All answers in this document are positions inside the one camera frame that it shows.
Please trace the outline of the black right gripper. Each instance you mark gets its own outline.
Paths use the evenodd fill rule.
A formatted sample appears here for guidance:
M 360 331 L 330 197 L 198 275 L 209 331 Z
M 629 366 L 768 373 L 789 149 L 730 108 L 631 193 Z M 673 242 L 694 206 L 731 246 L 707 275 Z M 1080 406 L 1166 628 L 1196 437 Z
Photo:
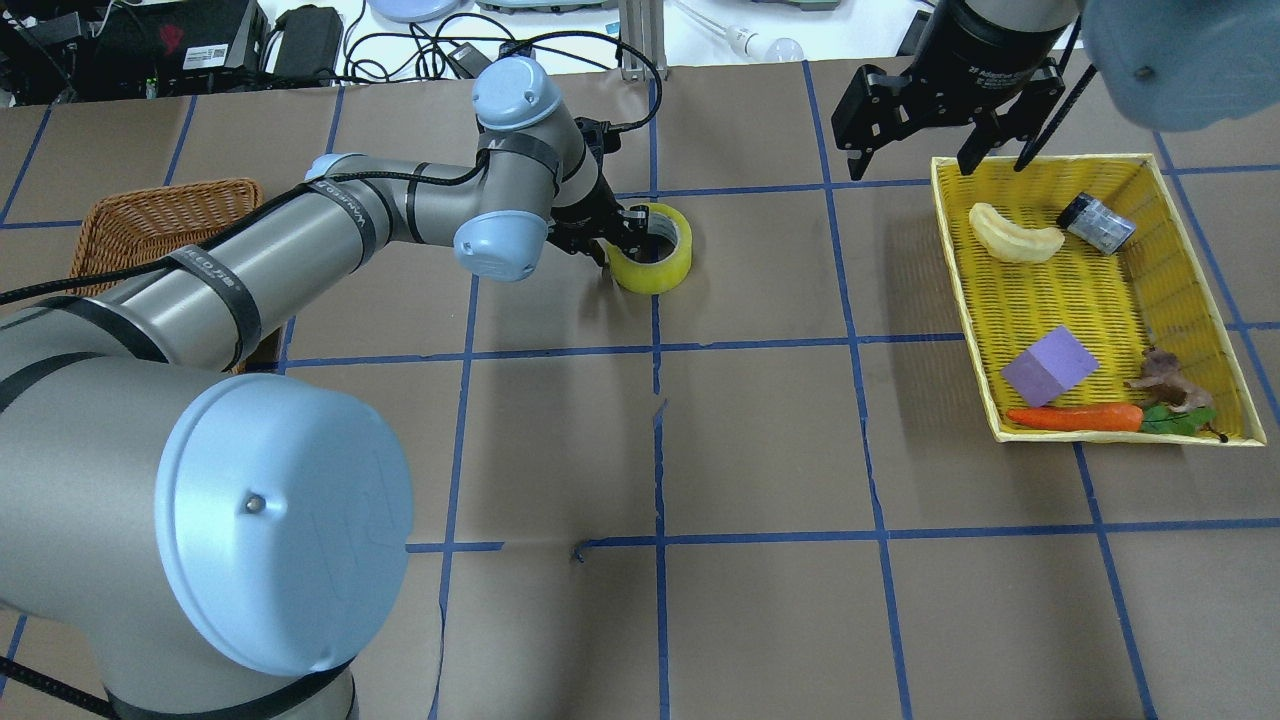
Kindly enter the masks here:
M 1066 28 L 1065 1 L 937 3 L 908 69 L 859 67 L 832 113 L 849 179 L 925 128 L 972 127 L 956 152 L 963 176 L 1009 140 L 1034 138 L 1065 92 L 1050 54 Z

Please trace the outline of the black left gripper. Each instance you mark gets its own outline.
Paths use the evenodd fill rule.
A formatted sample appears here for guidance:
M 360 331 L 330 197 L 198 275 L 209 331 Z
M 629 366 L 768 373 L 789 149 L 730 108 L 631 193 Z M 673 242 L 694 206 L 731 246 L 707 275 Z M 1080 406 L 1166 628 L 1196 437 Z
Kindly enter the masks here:
M 649 245 L 649 211 L 622 208 L 603 173 L 604 156 L 621 147 L 621 131 L 607 120 L 576 118 L 573 123 L 582 151 L 559 183 L 548 242 L 568 255 L 582 254 L 600 268 L 609 265 L 611 249 L 639 260 Z

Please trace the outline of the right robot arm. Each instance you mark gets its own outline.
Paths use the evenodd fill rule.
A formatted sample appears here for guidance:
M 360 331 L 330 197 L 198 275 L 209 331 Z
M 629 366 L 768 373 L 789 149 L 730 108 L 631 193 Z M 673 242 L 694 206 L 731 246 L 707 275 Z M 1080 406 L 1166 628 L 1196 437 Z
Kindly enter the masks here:
M 964 174 L 1007 141 L 1041 152 L 1093 78 L 1133 124 L 1203 129 L 1279 96 L 1275 1 L 940 1 L 910 67 L 864 65 L 831 117 L 859 181 L 920 129 L 966 127 Z

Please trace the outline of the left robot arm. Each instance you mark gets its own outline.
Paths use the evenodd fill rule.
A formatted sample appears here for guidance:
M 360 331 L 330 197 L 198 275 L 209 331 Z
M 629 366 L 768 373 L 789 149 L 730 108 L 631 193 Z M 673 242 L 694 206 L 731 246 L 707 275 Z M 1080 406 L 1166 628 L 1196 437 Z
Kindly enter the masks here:
M 349 669 L 390 615 L 413 525 L 404 451 L 356 397 L 237 373 L 390 243 L 527 278 L 548 243 L 632 243 L 603 158 L 527 56 L 481 72 L 471 167 L 362 152 L 95 297 L 3 320 L 3 605 L 82 632 L 105 696 L 3 674 L 106 719 L 356 719 Z

